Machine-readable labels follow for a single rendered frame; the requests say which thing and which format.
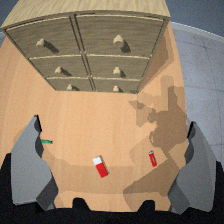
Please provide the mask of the tan wooden chest of drawers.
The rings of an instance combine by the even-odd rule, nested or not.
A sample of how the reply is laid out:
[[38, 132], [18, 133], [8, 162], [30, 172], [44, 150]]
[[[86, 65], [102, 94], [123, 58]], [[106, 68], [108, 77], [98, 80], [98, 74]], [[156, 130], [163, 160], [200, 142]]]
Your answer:
[[[76, 19], [77, 14], [85, 13], [123, 13], [123, 14], [136, 14], [144, 16], [152, 16], [158, 18], [164, 18], [163, 24], [160, 29], [159, 35], [157, 37], [156, 43], [154, 45], [151, 56], [148, 55], [137, 55], [137, 54], [124, 54], [124, 53], [86, 53], [83, 41], [81, 38], [80, 30], [78, 27], [78, 22]], [[70, 15], [72, 24], [75, 30], [75, 34], [79, 43], [80, 53], [61, 53], [61, 54], [48, 54], [48, 55], [38, 55], [27, 57], [23, 51], [18, 47], [10, 35], [6, 32], [7, 28], [19, 25], [22, 23], [35, 21], [44, 18], [56, 17]], [[73, 55], [82, 54], [84, 63], [88, 72], [88, 76], [58, 76], [58, 77], [89, 77], [93, 91], [82, 91], [82, 92], [100, 92], [96, 91], [93, 78], [118, 78], [118, 77], [92, 77], [90, 72], [89, 63], [86, 54], [110, 54], [110, 55], [129, 55], [129, 56], [141, 56], [149, 57], [145, 72], [141, 79], [135, 78], [118, 78], [118, 79], [135, 79], [141, 80], [136, 93], [128, 94], [138, 94], [143, 81], [147, 75], [147, 72], [151, 66], [157, 49], [160, 45], [162, 37], [165, 33], [167, 25], [169, 23], [171, 16], [167, 8], [165, 0], [19, 0], [14, 6], [12, 11], [9, 13], [4, 23], [0, 27], [3, 33], [8, 37], [8, 39], [13, 43], [13, 45], [18, 49], [18, 51], [25, 57], [25, 59], [33, 66], [33, 68], [45, 79], [45, 81], [55, 90], [55, 91], [65, 91], [56, 90], [52, 84], [44, 77], [42, 73], [35, 67], [35, 65], [29, 60], [33, 57], [42, 56], [54, 56], [54, 55]]]

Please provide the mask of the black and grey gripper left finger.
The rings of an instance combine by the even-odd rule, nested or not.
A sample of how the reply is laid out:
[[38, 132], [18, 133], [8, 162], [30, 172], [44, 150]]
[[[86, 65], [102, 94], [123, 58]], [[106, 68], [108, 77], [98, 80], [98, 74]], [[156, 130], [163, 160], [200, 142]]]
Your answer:
[[41, 132], [39, 115], [34, 115], [5, 156], [0, 169], [0, 224], [26, 224], [35, 215], [56, 208], [59, 189], [42, 159]]

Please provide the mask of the white and red eraser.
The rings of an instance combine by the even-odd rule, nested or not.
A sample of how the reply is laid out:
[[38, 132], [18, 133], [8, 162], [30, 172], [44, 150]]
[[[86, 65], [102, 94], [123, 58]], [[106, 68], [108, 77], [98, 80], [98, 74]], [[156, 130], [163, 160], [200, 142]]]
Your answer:
[[95, 158], [95, 159], [93, 159], [93, 161], [94, 161], [94, 164], [95, 164], [95, 166], [96, 166], [96, 168], [97, 168], [101, 178], [107, 176], [108, 173], [107, 173], [107, 171], [106, 171], [106, 169], [105, 169], [105, 167], [103, 165], [103, 162], [102, 162], [100, 156]]

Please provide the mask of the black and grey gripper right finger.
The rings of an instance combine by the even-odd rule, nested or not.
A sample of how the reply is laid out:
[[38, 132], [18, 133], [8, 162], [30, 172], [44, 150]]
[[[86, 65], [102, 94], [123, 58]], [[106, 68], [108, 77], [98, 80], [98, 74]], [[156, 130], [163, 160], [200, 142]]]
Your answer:
[[194, 224], [224, 224], [224, 171], [195, 121], [187, 135], [183, 166], [167, 194], [168, 211]]

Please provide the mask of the red aa battery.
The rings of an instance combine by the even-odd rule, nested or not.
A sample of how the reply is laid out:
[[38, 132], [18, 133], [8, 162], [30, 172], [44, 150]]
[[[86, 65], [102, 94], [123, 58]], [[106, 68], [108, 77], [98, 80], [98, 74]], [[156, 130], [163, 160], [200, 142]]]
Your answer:
[[150, 156], [150, 159], [151, 159], [152, 166], [153, 167], [157, 166], [153, 152], [150, 152], [149, 156]]

